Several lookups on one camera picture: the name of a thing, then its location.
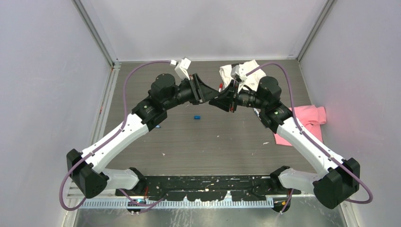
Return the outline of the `white blue marker pen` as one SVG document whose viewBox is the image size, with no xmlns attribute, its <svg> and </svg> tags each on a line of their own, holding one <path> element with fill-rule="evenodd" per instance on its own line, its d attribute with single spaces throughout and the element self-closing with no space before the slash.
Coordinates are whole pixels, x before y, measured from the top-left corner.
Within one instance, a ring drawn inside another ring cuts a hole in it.
<svg viewBox="0 0 401 227">
<path fill-rule="evenodd" d="M 256 116 L 259 117 L 259 111 L 258 111 L 256 108 L 254 108 L 253 111 L 254 111 L 254 113 L 256 114 Z"/>
</svg>

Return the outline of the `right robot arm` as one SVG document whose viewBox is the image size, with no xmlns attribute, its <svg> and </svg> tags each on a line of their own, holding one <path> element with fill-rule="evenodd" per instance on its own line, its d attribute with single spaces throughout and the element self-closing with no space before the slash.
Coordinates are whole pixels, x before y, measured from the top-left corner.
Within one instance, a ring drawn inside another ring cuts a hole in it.
<svg viewBox="0 0 401 227">
<path fill-rule="evenodd" d="M 256 91 L 238 89 L 238 82 L 231 80 L 209 104 L 226 112 L 234 112 L 238 106 L 258 108 L 262 124 L 289 142 L 316 171 L 302 172 L 288 166 L 277 169 L 270 174 L 270 187 L 275 193 L 300 190 L 333 209 L 359 190 L 355 177 L 360 176 L 360 164 L 331 151 L 293 117 L 280 101 L 281 88 L 275 78 L 263 77 Z"/>
</svg>

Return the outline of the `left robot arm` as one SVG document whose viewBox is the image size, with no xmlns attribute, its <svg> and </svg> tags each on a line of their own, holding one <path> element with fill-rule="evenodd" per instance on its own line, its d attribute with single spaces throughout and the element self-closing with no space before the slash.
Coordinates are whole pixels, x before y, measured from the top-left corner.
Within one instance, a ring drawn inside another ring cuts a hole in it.
<svg viewBox="0 0 401 227">
<path fill-rule="evenodd" d="M 175 83 L 171 74 L 160 74 L 151 84 L 148 96 L 127 114 L 123 122 L 92 146 L 67 154 L 69 174 L 87 199 L 103 190 L 127 189 L 133 195 L 145 191 L 144 176 L 135 168 L 108 169 L 107 165 L 136 139 L 147 134 L 167 118 L 167 111 L 189 102 L 203 104 L 219 92 L 202 82 L 197 74 Z"/>
</svg>

